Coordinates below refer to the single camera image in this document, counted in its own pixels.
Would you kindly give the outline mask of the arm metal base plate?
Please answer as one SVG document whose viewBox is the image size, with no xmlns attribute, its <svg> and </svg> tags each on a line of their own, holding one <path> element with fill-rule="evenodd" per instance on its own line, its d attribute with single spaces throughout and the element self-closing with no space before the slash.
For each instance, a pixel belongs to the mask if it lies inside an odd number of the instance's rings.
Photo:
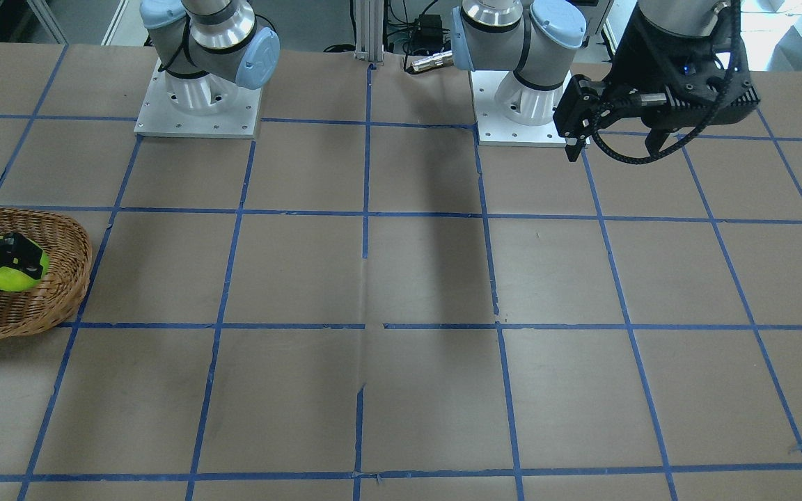
<svg viewBox="0 0 802 501">
<path fill-rule="evenodd" d="M 179 79 L 154 63 L 134 133 L 159 138 L 229 138 L 257 136 L 260 89 L 239 88 L 221 77 Z"/>
<path fill-rule="evenodd" d="M 478 142 L 487 146 L 566 146 L 567 139 L 558 133 L 553 115 L 570 79 L 568 67 L 559 88 L 542 91 L 523 85 L 510 71 L 471 71 Z"/>
</svg>

